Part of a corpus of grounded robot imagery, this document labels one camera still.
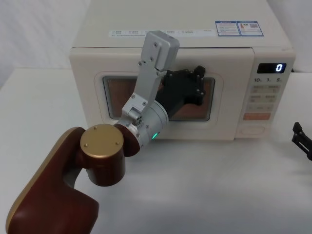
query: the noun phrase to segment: green led light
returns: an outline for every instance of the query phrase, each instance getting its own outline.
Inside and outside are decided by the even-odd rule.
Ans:
[[[154,136],[152,137],[152,140],[154,140],[157,135],[158,133],[155,133]]]

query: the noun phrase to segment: gold cap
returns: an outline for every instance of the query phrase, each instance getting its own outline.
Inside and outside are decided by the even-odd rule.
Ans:
[[[106,158],[123,146],[121,131],[110,124],[99,124],[85,131],[80,140],[82,151],[93,158]]]

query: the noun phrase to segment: microwave oven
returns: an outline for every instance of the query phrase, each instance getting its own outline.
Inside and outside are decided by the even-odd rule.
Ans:
[[[295,52],[265,0],[92,0],[70,54],[88,126],[120,118],[153,30],[180,42],[170,70],[206,69],[203,104],[185,105],[157,138],[267,136]]]

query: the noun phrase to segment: white table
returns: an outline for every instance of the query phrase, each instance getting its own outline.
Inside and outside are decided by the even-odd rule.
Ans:
[[[269,139],[157,140],[126,175],[76,188],[100,203],[93,234],[310,234],[312,162],[291,142],[312,137],[312,74],[292,75]],[[71,70],[17,69],[0,91],[0,223],[58,137],[86,121]]]

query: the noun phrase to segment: microwave window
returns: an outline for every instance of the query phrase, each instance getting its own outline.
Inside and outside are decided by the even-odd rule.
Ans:
[[[109,115],[112,119],[121,117],[121,110],[124,104],[132,95],[137,78],[136,77],[104,77],[103,83],[106,93]],[[203,104],[184,105],[169,120],[171,121],[208,121],[211,112],[211,105],[215,87],[215,79],[204,78],[204,89],[206,95]]]

